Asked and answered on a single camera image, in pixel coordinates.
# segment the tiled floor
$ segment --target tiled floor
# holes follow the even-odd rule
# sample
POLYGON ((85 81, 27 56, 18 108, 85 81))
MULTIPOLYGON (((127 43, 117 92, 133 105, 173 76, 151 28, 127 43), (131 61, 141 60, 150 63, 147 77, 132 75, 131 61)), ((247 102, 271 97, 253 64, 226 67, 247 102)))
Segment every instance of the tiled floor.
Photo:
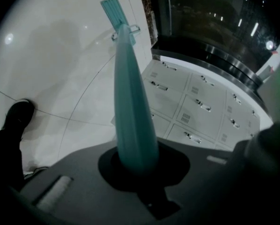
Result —
MULTIPOLYGON (((112 140, 114 32, 102 0, 19 0, 0 27, 0 128, 20 98, 37 106, 21 142, 24 170, 112 140)), ((119 0, 138 24, 141 72, 152 59, 141 0, 119 0)))

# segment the person's foot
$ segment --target person's foot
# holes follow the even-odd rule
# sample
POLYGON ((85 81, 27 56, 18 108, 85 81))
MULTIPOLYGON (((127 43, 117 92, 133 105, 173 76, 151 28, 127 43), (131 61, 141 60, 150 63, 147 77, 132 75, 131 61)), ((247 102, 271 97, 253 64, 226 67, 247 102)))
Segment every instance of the person's foot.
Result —
POLYGON ((17 100, 9 109, 2 129, 16 133, 21 139, 24 129, 30 123, 35 106, 27 99, 17 100))

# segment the teal handle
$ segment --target teal handle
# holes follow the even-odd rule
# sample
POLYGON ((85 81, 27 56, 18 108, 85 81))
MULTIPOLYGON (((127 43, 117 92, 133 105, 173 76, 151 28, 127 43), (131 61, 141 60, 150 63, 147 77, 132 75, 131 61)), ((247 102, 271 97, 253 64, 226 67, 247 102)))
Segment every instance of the teal handle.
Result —
POLYGON ((130 27, 125 24, 120 26, 117 37, 114 99, 120 161, 132 174, 148 176, 159 162, 159 147, 130 27))

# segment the dark pant leg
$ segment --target dark pant leg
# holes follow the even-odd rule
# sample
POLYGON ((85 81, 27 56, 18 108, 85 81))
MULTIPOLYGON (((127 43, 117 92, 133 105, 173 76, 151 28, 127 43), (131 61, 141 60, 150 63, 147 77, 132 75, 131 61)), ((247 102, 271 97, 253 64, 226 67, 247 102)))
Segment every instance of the dark pant leg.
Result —
POLYGON ((20 191, 24 185, 21 138, 12 131, 0 131, 0 181, 20 191))

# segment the black rubber base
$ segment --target black rubber base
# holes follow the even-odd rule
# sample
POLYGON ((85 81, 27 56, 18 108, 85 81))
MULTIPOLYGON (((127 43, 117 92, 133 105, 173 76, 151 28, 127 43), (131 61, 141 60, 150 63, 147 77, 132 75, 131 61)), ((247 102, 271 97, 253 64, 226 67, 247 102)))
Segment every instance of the black rubber base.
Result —
POLYGON ((113 188, 136 192, 154 217, 162 219, 180 209, 179 205, 167 199, 164 187, 180 183, 189 171, 190 162, 181 152, 159 143, 159 164, 149 177, 137 177, 125 169, 117 148, 110 149, 99 158, 98 168, 113 188))

